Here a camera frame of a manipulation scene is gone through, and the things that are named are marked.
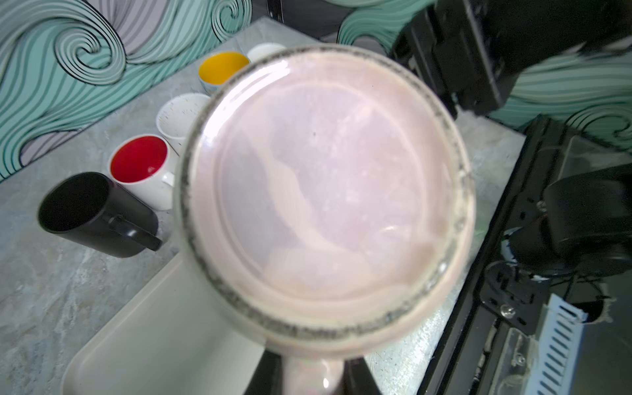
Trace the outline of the pink iridescent mug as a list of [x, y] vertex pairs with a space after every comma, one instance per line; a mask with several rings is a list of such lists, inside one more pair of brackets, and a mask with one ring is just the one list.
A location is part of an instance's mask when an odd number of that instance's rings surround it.
[[286, 49], [212, 97], [181, 156], [183, 250], [272, 392], [341, 393], [352, 360], [433, 314], [467, 266], [472, 167], [427, 85], [365, 49]]

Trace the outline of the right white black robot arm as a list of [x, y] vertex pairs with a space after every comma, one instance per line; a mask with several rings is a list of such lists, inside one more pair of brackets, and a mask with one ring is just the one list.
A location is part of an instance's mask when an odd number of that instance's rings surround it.
[[[391, 58], [451, 114], [505, 108], [529, 67], [631, 34], [628, 1], [439, 1], [401, 30]], [[631, 268], [631, 168], [574, 175], [544, 190], [546, 214], [510, 237], [518, 263], [543, 276], [603, 277]]]

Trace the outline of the cream speckled mug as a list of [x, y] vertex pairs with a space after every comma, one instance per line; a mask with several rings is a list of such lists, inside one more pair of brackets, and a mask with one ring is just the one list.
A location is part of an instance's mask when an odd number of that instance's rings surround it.
[[156, 127], [180, 155], [189, 132], [211, 97], [201, 93], [179, 95], [165, 103], [156, 115]]

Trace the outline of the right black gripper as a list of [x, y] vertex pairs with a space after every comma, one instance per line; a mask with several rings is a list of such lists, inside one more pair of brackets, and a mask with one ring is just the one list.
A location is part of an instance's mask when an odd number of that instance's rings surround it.
[[523, 70], [565, 52], [598, 54], [630, 36], [629, 1], [437, 1], [403, 27], [389, 57], [452, 116], [488, 115]]

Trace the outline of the black mug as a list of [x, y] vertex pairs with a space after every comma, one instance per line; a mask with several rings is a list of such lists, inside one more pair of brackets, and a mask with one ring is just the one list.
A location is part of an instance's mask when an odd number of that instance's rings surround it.
[[56, 185], [38, 210], [40, 227], [116, 258], [156, 251], [157, 215], [105, 174], [75, 174]]

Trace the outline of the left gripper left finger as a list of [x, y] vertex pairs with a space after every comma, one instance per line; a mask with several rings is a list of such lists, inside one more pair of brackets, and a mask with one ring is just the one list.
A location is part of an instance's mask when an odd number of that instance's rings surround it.
[[282, 395], [282, 357], [265, 350], [244, 395]]

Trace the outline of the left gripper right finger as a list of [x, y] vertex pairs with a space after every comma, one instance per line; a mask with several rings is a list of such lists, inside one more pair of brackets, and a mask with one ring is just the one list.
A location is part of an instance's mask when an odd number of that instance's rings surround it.
[[345, 395], [381, 395], [364, 357], [346, 360], [342, 376]]

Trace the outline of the cream white mug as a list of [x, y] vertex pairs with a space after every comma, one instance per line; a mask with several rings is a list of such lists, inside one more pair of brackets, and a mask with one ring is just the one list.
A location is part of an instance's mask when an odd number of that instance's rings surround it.
[[112, 153], [108, 171], [117, 183], [155, 211], [173, 207], [175, 173], [179, 155], [154, 134], [143, 134], [121, 143]]

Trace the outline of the blue butterfly mug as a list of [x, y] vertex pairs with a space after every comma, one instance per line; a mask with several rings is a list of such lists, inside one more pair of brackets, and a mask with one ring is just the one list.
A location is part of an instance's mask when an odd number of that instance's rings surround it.
[[205, 59], [198, 68], [198, 77], [203, 90], [212, 95], [249, 64], [250, 60], [238, 52], [218, 53]]

